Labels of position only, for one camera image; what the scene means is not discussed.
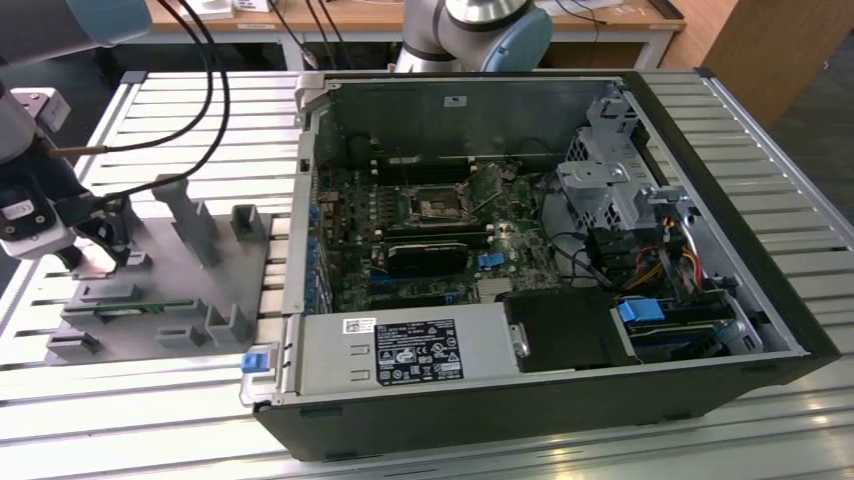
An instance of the motherboard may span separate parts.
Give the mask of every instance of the motherboard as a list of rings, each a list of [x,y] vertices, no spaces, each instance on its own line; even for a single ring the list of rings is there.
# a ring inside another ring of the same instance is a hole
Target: motherboard
[[[543,173],[509,159],[372,167],[317,178],[333,312],[484,303],[560,284],[537,218]]]

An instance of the blue connector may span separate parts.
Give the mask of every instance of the blue connector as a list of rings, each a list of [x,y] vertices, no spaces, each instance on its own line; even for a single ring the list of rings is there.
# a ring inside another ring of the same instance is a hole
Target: blue connector
[[[308,225],[312,227],[317,225],[320,221],[320,208],[316,205],[308,207]]]
[[[453,305],[453,302],[456,302],[456,297],[459,297],[459,292],[447,292],[444,294],[444,304]]]
[[[501,252],[489,253],[477,256],[477,267],[480,270],[488,270],[504,263],[504,254]]]
[[[623,323],[656,322],[664,320],[664,312],[654,298],[628,298],[616,306]]]
[[[245,353],[240,361],[240,370],[243,373],[263,373],[269,371],[269,354]]]

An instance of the barcode label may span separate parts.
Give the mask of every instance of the barcode label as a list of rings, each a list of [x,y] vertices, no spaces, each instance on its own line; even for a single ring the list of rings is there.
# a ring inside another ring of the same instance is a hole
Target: barcode label
[[[373,333],[376,318],[345,318],[344,333]]]

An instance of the table leg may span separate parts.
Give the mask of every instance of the table leg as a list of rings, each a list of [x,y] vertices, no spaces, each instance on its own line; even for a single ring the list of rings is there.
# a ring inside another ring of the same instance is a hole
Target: table leg
[[[281,45],[284,64],[288,71],[301,72],[305,70],[305,65],[303,64],[303,51],[287,33],[281,33],[279,35],[279,44]]]
[[[635,62],[635,68],[639,70],[650,70],[658,68],[664,52],[667,51],[667,45],[670,45],[670,39],[672,38],[672,31],[663,30],[660,32],[650,32],[650,39],[643,44],[640,55],[638,55],[638,61]]]

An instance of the workbench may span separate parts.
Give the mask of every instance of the workbench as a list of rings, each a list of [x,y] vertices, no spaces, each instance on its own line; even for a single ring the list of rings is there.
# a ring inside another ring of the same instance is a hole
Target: workbench
[[[152,17],[150,33],[130,39],[126,43],[190,43],[180,25],[156,0],[146,0],[146,2]],[[403,4],[335,0],[327,6],[344,41],[388,43],[403,40]],[[296,32],[299,42],[320,42],[317,26],[304,0],[281,1],[279,8],[288,25]],[[599,25],[599,34],[592,22],[587,20],[568,15],[552,17],[555,25],[552,42],[639,43],[643,44],[643,48],[636,58],[635,68],[658,67],[670,39],[684,27],[684,22],[679,19],[666,19],[647,0],[625,0],[620,8],[603,8],[596,10],[595,14],[597,20],[607,22],[607,25]],[[337,41],[323,12],[319,11],[317,15],[329,41]],[[581,12],[579,15],[588,16],[589,12]],[[299,46],[272,12],[235,12],[233,18],[207,20],[204,23],[217,43],[280,44],[288,70],[303,70]]]
[[[260,299],[259,342],[281,331],[283,262],[296,167],[293,85],[287,72],[229,75],[224,144],[190,177],[212,213],[255,203],[275,218]],[[2,478],[714,478],[826,475],[854,465],[854,232],[714,78],[644,73],[655,93],[843,358],[790,385],[751,392],[706,417],[333,463],[293,460],[239,401],[240,355],[45,367],[45,341],[74,282],[52,258],[24,261],[0,299]],[[201,73],[122,84],[90,144],[160,137],[194,115]],[[215,97],[221,102],[221,95]],[[196,129],[156,149],[84,157],[97,193],[177,173],[197,160],[221,103]],[[671,183],[676,174],[652,154]],[[142,217],[168,210],[148,192]]]

